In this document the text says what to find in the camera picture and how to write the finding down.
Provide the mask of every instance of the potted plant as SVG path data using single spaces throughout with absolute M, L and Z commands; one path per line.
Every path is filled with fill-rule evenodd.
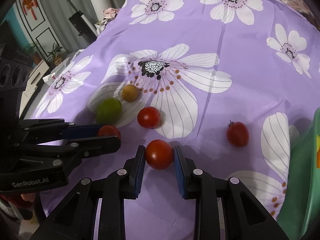
M 25 54 L 28 54 L 29 56 L 32 57 L 33 59 L 33 62 L 38 65 L 42 59 L 41 57 L 39 56 L 37 50 L 38 50 L 38 46 L 39 43 L 38 42 L 33 42 L 33 43 L 30 43 L 28 45 L 26 45 L 24 48 L 23 48 L 23 52 Z
M 58 45 L 55 47 L 55 43 L 52 45 L 52 50 L 49 51 L 49 57 L 48 61 L 53 62 L 55 66 L 58 66 L 62 62 L 62 56 L 60 54 L 57 54 L 58 52 L 61 52 L 62 47 L 59 47 Z

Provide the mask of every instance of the drawer handle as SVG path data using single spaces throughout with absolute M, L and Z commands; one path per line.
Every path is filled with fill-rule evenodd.
M 40 72 L 37 74 L 37 76 L 36 76 L 35 79 L 31 82 L 30 85 L 33 85 L 33 84 L 35 83 L 35 81 L 36 81 L 36 79 L 38 78 L 38 76 L 40 76 Z

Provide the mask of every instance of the tomato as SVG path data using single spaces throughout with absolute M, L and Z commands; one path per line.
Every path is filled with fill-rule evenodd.
M 119 130 L 113 125 L 104 125 L 99 129 L 97 133 L 97 136 L 112 136 L 112 135 L 117 136 L 118 139 L 121 140 L 121 134 Z
M 155 170 L 164 170 L 173 162 L 173 148 L 163 140 L 154 140 L 145 151 L 146 162 Z
M 144 128 L 155 128 L 160 123 L 160 112 L 158 109 L 148 106 L 138 113 L 138 123 Z
M 241 122 L 231 122 L 227 130 L 228 141 L 237 147 L 246 146 L 249 142 L 247 127 Z

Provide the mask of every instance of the red cloth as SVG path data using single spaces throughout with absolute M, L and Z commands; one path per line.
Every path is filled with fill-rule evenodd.
M 29 201 L 24 201 L 21 198 L 21 195 L 10 195 L 10 196 L 5 196 L 5 195 L 0 195 L 0 198 L 14 204 L 18 208 L 30 208 L 32 207 L 33 203 Z

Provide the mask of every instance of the flower pot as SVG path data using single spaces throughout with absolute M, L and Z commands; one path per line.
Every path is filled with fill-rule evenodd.
M 54 58 L 53 63 L 55 66 L 58 66 L 62 62 L 61 55 L 57 55 L 57 57 Z
M 32 59 L 33 59 L 33 62 L 38 65 L 42 59 L 40 58 L 38 52 L 34 53 L 33 55 L 31 55 Z

